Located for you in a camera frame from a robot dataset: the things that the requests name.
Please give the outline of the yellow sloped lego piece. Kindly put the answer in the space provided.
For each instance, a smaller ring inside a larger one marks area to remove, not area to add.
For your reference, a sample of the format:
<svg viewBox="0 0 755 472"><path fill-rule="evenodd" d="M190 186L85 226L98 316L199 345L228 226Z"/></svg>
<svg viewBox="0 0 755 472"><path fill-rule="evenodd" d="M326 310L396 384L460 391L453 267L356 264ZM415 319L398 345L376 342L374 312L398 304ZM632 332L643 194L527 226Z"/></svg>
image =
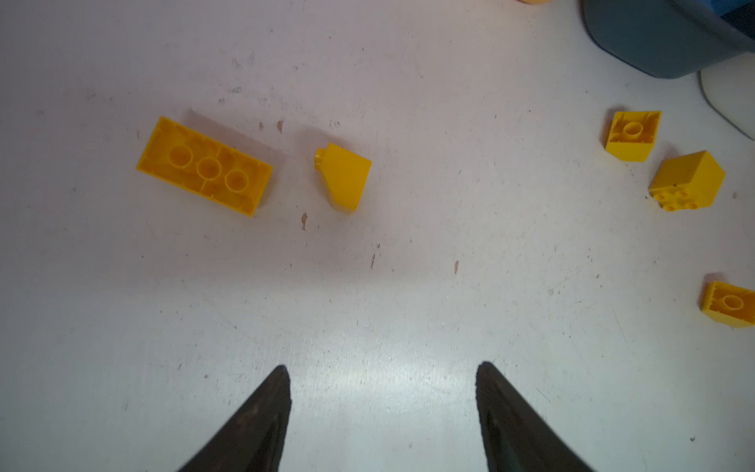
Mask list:
<svg viewBox="0 0 755 472"><path fill-rule="evenodd" d="M356 212L367 185L372 162L334 144L318 149L314 162L315 169L324 179L330 204L346 214Z"/></svg>

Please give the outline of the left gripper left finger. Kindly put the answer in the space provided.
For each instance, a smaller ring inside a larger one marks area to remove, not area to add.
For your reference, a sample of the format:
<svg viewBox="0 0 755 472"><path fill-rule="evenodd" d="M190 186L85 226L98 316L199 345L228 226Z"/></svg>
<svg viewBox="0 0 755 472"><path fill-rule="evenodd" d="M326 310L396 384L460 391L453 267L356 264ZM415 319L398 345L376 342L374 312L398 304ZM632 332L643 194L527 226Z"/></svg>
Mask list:
<svg viewBox="0 0 755 472"><path fill-rule="evenodd" d="M279 470L291 406L290 377L286 367L279 365L181 469Z"/></svg>

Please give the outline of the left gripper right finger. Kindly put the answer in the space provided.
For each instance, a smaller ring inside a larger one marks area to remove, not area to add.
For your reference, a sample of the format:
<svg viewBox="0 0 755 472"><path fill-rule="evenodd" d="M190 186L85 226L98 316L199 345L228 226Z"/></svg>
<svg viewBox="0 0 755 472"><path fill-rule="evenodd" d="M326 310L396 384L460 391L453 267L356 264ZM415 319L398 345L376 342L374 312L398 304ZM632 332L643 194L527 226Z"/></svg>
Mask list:
<svg viewBox="0 0 755 472"><path fill-rule="evenodd" d="M476 375L476 400L491 471L589 471L491 362Z"/></svg>

